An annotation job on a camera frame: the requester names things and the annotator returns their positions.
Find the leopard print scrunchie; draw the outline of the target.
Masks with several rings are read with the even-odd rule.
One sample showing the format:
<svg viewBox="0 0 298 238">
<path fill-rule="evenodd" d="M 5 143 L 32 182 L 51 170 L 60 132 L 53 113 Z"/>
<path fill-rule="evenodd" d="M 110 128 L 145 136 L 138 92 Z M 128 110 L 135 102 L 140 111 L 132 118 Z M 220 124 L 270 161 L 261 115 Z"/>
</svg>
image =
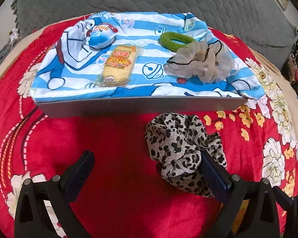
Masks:
<svg viewBox="0 0 298 238">
<path fill-rule="evenodd" d="M 202 174 L 202 153 L 224 168 L 227 161 L 220 135 L 208 134 L 197 115 L 162 113 L 146 125 L 145 140 L 151 160 L 162 165 L 165 181 L 185 192 L 213 196 Z"/>
</svg>

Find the beige sheer scrunchie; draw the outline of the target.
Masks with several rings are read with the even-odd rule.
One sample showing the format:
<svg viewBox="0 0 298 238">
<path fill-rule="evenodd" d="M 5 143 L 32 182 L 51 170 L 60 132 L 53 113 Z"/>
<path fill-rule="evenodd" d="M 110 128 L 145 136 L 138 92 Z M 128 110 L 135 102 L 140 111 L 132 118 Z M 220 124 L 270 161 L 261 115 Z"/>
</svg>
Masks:
<svg viewBox="0 0 298 238">
<path fill-rule="evenodd" d="M 179 77 L 196 76 L 202 83 L 217 83 L 235 70 L 235 62 L 228 46 L 220 40 L 210 44 L 195 41 L 178 49 L 164 70 Z"/>
</svg>

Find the yellow packaged cake snack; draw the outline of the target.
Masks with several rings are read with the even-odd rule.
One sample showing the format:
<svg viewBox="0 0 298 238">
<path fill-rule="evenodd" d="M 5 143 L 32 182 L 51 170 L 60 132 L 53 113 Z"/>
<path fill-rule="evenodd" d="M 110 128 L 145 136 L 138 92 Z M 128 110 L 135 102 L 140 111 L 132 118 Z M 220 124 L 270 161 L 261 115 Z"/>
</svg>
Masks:
<svg viewBox="0 0 298 238">
<path fill-rule="evenodd" d="M 118 45 L 105 61 L 103 71 L 97 77 L 100 87 L 123 86 L 129 83 L 136 59 L 144 49 L 135 45 Z"/>
</svg>

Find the red blue surprise egg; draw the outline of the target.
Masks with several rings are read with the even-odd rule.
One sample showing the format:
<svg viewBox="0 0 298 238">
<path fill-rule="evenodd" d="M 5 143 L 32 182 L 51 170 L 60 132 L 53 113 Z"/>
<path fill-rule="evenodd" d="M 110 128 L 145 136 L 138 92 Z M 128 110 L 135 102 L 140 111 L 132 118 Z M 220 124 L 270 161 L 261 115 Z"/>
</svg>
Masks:
<svg viewBox="0 0 298 238">
<path fill-rule="evenodd" d="M 89 38 L 88 45 L 95 49 L 101 49 L 113 43 L 118 29 L 109 23 L 94 26 L 86 33 Z"/>
</svg>

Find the red floral blanket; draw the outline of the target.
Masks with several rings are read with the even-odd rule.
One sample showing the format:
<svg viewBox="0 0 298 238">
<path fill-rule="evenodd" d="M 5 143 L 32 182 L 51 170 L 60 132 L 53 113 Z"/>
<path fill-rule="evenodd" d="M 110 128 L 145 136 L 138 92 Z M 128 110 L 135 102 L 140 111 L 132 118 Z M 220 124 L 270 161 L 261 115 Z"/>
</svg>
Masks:
<svg viewBox="0 0 298 238">
<path fill-rule="evenodd" d="M 26 178 L 49 180 L 85 150 L 95 167 L 72 209 L 93 237 L 201 237 L 220 210 L 214 198 L 164 181 L 148 155 L 151 114 L 48 118 L 28 97 L 39 63 L 76 19 L 24 38 L 0 66 L 0 230 L 14 235 L 15 207 Z M 209 133 L 222 138 L 228 171 L 262 177 L 298 195 L 298 99 L 277 68 L 238 38 L 214 32 L 264 85 L 266 97 L 233 111 L 199 112 Z"/>
</svg>

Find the grey flat box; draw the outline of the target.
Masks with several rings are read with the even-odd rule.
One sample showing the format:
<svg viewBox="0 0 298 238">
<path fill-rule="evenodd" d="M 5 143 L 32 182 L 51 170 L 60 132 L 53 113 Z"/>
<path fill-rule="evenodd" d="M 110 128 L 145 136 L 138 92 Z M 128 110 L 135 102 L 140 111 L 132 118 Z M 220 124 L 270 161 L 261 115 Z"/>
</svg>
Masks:
<svg viewBox="0 0 298 238">
<path fill-rule="evenodd" d="M 156 96 L 99 98 L 76 101 L 36 103 L 51 118 L 97 114 L 148 114 L 236 110 L 247 100 L 231 97 Z"/>
</svg>

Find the blue striped cartoon cloth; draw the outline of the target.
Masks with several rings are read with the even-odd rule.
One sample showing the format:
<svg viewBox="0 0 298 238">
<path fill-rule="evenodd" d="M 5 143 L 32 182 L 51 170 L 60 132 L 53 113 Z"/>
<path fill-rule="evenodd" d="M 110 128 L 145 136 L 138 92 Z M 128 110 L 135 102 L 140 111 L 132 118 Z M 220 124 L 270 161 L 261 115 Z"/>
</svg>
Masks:
<svg viewBox="0 0 298 238">
<path fill-rule="evenodd" d="M 109 23 L 118 29 L 112 44 L 95 49 L 86 33 Z M 245 97 L 260 99 L 265 92 L 251 69 L 229 48 L 235 70 L 221 82 L 202 83 L 198 77 L 179 77 L 165 72 L 164 65 L 177 50 L 195 41 L 220 40 L 205 22 L 191 13 L 100 12 L 66 28 L 45 55 L 30 88 L 36 103 L 114 97 L 182 96 Z M 130 81 L 123 86 L 100 87 L 97 77 L 118 45 L 144 49 L 135 62 Z"/>
</svg>

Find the dark bedside table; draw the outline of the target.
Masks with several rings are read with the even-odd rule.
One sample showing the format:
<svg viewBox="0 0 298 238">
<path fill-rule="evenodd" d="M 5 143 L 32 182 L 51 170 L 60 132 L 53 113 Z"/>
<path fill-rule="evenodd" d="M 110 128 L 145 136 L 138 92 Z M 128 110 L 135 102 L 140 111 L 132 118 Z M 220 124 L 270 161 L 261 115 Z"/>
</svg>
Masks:
<svg viewBox="0 0 298 238">
<path fill-rule="evenodd" d="M 11 52 L 11 50 L 20 42 L 20 40 L 13 41 L 12 43 L 7 43 L 0 51 L 0 65 L 6 58 L 6 56 Z"/>
</svg>

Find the grey quilted headboard cover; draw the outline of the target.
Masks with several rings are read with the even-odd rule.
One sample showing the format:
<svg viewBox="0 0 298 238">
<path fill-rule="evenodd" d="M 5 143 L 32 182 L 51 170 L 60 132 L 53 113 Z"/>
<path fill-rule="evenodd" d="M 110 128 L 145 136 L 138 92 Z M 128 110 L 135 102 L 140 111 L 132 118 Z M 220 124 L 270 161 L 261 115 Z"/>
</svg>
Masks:
<svg viewBox="0 0 298 238">
<path fill-rule="evenodd" d="M 276 67 L 281 67 L 298 41 L 297 29 L 275 0 L 13 0 L 22 36 L 83 14 L 100 11 L 191 12 L 209 27 L 235 35 Z"/>
</svg>

